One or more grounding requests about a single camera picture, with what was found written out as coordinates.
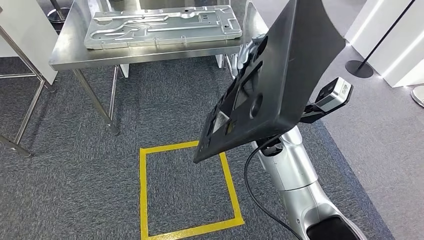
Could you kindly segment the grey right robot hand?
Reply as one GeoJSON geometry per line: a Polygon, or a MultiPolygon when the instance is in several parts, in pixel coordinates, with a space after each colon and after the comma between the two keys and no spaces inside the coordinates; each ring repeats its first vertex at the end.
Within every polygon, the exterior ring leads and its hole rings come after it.
{"type": "Polygon", "coordinates": [[[266,34],[259,34],[251,38],[248,43],[240,46],[239,52],[232,55],[230,61],[230,72],[232,78],[235,80],[242,75],[242,72],[252,62],[254,53],[258,50],[259,44],[265,39],[266,34]]]}

